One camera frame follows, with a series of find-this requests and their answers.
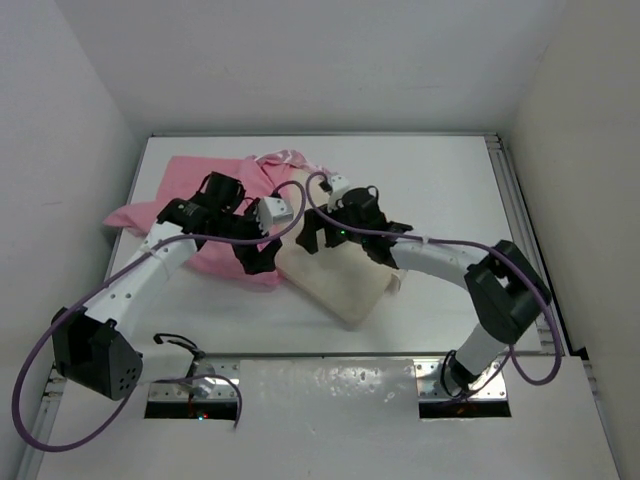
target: white wall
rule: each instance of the white wall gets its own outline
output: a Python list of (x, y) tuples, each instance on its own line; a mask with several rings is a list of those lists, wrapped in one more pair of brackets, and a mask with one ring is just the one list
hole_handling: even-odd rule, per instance
[(640, 478), (640, 3), (571, 0), (511, 147), (624, 478)]
[(137, 131), (500, 130), (564, 0), (56, 0)]
[[(51, 316), (104, 275), (100, 220), (126, 200), (139, 144), (53, 0), (3, 2), (0, 19), (0, 478), (24, 444), (10, 397)], [(31, 425), (52, 356), (25, 389)]]

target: gray wall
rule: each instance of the gray wall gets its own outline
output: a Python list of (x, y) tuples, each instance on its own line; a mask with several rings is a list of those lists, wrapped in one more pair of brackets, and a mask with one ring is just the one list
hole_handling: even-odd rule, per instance
[(57, 0), (152, 130), (504, 130), (563, 0)]
[(510, 141), (623, 478), (640, 478), (640, 3), (571, 0)]
[[(100, 220), (126, 199), (140, 146), (53, 0), (10, 0), (0, 16), (0, 478), (24, 444), (11, 391), (51, 316), (102, 278)], [(35, 417), (50, 351), (29, 376)]]

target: folded cloth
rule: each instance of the folded cloth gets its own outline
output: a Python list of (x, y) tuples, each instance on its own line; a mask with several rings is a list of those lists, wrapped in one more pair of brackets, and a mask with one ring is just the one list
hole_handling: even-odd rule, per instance
[[(104, 224), (125, 227), (135, 235), (146, 235), (169, 201), (190, 198), (202, 179), (212, 171), (240, 180), (247, 197), (257, 198), (270, 195), (278, 185), (290, 179), (304, 184), (309, 173), (319, 170), (328, 173), (309, 163), (295, 150), (244, 159), (176, 156), (167, 165), (155, 200), (125, 205), (109, 215)], [(294, 210), (300, 207), (300, 194), (295, 188), (283, 189), (281, 193), (291, 201)], [(326, 202), (327, 195), (317, 185), (311, 193), (318, 204)], [(247, 205), (248, 202), (243, 202), (237, 213), (242, 213)], [(278, 272), (247, 275), (231, 246), (214, 242), (205, 243), (188, 265), (224, 278), (270, 286), (278, 285), (284, 276), (350, 325), (364, 320), (386, 289), (399, 288), (400, 277), (394, 270), (372, 262), (358, 245), (346, 243), (335, 249), (321, 247), (317, 254), (307, 254), (295, 244), (301, 228), (300, 224), (282, 238), (283, 247), (276, 256)]]

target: white panel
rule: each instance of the white panel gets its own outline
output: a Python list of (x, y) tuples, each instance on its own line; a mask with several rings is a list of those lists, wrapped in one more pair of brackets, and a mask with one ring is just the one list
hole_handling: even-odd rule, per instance
[[(419, 231), (492, 245), (510, 238), (482, 137), (152, 138), (132, 201), (155, 198), (173, 155), (244, 158), (283, 148), (299, 150), (354, 184), (379, 186), (389, 218)], [(140, 241), (123, 234), (116, 269)], [(140, 335), (151, 338), (158, 322), (215, 353), (446, 352), (462, 345), (477, 324), (467, 292), (417, 272), (352, 331), (286, 282), (266, 291), (186, 269), (142, 315), (149, 321), (140, 322)], [(519, 349), (539, 348), (533, 326)]]
[[(552, 361), (522, 363), (540, 377)], [(420, 420), (404, 361), (248, 361), (240, 374), (236, 431), (228, 421), (145, 420), (146, 390), (138, 389), (93, 443), (47, 454), (38, 480), (617, 478), (579, 359), (566, 359), (545, 387), (507, 367), (513, 416), (495, 419)], [(111, 408), (67, 385), (52, 441), (77, 439)]]
[(569, 335), (625, 478), (640, 478), (640, 3), (569, 2), (512, 147)]
[(563, 0), (57, 0), (160, 130), (506, 128)]
[[(53, 0), (0, 9), (0, 478), (13, 478), (13, 382), (52, 316), (104, 275), (99, 221), (127, 198), (139, 145)], [(27, 378), (29, 426), (51, 360)]]

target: beige cloth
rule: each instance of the beige cloth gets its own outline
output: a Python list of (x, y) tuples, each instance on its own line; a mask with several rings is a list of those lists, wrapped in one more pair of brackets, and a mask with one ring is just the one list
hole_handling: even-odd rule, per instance
[[(293, 176), (304, 185), (308, 173)], [(300, 193), (291, 189), (294, 211), (300, 208)], [(327, 194), (315, 182), (311, 195), (316, 204), (327, 201)], [(309, 255), (295, 243), (302, 221), (282, 239), (276, 257), (278, 270), (291, 283), (336, 314), (350, 326), (367, 318), (385, 291), (397, 292), (404, 272), (374, 263), (360, 245), (345, 242), (335, 248), (324, 247), (324, 232), (318, 232), (319, 251)]]

